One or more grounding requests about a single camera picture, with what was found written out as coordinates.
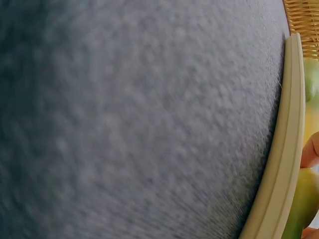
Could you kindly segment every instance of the gray felt surface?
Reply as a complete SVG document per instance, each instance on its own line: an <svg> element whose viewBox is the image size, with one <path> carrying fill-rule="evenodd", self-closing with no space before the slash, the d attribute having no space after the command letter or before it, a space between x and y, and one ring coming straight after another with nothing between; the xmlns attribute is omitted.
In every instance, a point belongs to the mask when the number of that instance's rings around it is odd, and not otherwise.
<svg viewBox="0 0 319 239"><path fill-rule="evenodd" d="M281 0L1 0L0 238L238 237L288 34Z"/></svg>

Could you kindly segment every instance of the wicker basket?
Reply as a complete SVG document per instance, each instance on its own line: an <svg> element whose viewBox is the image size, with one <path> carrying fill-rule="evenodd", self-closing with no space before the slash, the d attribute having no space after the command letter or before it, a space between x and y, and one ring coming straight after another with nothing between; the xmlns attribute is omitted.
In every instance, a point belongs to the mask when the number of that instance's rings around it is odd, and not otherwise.
<svg viewBox="0 0 319 239"><path fill-rule="evenodd" d="M284 0L290 34L300 33L304 57L319 59L319 0Z"/></svg>

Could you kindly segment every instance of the green fruit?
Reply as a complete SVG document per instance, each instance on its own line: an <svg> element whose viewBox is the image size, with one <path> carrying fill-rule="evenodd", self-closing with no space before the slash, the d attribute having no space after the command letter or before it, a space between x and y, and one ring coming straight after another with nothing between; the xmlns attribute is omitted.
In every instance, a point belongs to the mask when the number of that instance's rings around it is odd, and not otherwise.
<svg viewBox="0 0 319 239"><path fill-rule="evenodd" d="M282 239L300 239L318 210L319 174L310 168L302 168Z"/></svg>
<svg viewBox="0 0 319 239"><path fill-rule="evenodd" d="M319 61L313 58L304 58L306 102L313 102L319 106L317 92L319 90Z"/></svg>

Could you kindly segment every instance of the human hand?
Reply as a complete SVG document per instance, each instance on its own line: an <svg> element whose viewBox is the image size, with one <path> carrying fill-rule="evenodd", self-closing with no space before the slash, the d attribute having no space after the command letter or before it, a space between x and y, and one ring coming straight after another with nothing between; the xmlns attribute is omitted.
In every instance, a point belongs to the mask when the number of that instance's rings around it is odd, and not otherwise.
<svg viewBox="0 0 319 239"><path fill-rule="evenodd" d="M319 132L313 134L303 148L300 168L311 168L319 164ZM306 228L302 239L319 239L319 229Z"/></svg>

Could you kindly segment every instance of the cream plastic rim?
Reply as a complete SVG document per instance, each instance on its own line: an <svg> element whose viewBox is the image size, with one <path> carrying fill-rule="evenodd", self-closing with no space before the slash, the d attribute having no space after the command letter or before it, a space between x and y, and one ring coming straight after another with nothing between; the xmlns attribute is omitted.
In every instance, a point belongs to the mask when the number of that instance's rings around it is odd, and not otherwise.
<svg viewBox="0 0 319 239"><path fill-rule="evenodd" d="M297 184L305 128L305 79L299 33L286 40L275 134L253 207L240 239L280 239Z"/></svg>

